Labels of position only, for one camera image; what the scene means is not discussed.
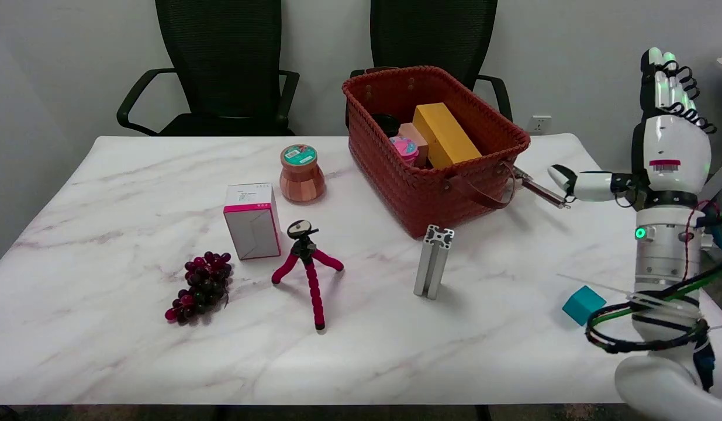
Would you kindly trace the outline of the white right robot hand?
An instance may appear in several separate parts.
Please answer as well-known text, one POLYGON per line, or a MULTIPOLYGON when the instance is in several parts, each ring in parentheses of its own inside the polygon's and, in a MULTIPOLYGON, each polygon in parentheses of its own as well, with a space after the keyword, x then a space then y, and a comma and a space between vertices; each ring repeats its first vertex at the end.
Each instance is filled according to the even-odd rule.
POLYGON ((652 47, 640 61, 641 121, 631 137, 631 170, 572 171, 548 168, 567 202, 617 202, 642 194, 650 207, 695 207, 709 176, 716 125, 700 114, 700 95, 693 71, 670 51, 652 47))

